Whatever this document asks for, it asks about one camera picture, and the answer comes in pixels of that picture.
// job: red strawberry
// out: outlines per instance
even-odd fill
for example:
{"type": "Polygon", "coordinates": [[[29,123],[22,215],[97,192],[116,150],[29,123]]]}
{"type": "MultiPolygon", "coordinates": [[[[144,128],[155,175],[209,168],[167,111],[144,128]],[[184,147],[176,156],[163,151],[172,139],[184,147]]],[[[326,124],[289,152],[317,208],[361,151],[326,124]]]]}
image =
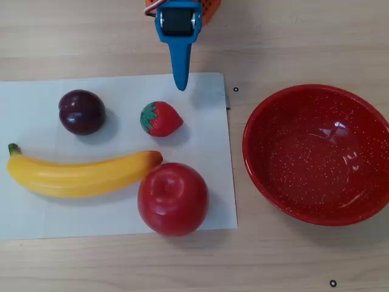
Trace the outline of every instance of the red strawberry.
{"type": "Polygon", "coordinates": [[[166,102],[152,102],[140,114],[140,124],[154,137],[166,137],[182,126],[184,121],[166,102]]]}

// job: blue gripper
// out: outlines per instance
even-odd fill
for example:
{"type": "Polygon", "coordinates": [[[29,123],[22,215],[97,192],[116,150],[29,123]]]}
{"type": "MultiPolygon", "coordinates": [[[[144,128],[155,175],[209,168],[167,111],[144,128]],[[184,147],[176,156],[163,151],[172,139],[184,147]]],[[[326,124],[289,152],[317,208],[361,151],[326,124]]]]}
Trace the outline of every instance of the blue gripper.
{"type": "Polygon", "coordinates": [[[202,27],[202,4],[192,0],[170,0],[158,7],[155,23],[161,42],[169,45],[176,86],[179,90],[184,91],[188,85],[192,44],[196,42],[202,27]],[[163,13],[165,8],[192,9],[195,19],[193,35],[169,36],[164,34],[161,26],[161,12],[163,13]]]}

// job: plum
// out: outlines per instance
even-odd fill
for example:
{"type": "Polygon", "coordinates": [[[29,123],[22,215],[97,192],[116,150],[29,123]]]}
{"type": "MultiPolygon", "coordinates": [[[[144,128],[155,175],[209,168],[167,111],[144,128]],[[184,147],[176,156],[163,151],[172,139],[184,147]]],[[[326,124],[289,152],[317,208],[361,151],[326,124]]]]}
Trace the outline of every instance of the plum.
{"type": "Polygon", "coordinates": [[[73,134],[89,135],[104,124],[104,103],[90,91],[73,90],[61,98],[58,107],[62,125],[73,134]]]}

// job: yellow banana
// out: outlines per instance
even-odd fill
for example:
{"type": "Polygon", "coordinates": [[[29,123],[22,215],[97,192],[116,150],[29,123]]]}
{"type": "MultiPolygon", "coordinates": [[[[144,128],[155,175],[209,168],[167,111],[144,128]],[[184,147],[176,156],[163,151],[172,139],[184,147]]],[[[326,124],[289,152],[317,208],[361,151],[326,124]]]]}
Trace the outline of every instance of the yellow banana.
{"type": "Polygon", "coordinates": [[[86,198],[122,189],[146,177],[162,163],[158,151],[145,151],[88,164],[59,164],[24,156],[9,145],[7,169],[23,187],[46,196],[86,198]]]}

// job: wooden table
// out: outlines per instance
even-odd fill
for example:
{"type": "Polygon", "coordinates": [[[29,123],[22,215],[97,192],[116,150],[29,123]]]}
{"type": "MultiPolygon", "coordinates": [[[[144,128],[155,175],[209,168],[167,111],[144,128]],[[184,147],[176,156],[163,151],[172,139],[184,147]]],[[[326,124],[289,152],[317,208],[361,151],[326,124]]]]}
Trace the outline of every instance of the wooden table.
{"type": "MultiPolygon", "coordinates": [[[[170,73],[142,9],[143,0],[1,0],[0,80],[170,73]]],[[[241,154],[254,107],[291,85],[339,86],[389,118],[388,16],[387,0],[223,0],[191,70],[225,75],[239,228],[1,242],[0,290],[314,292],[334,279],[333,291],[388,291],[387,208],[344,228],[299,222],[258,193],[241,154]]]]}

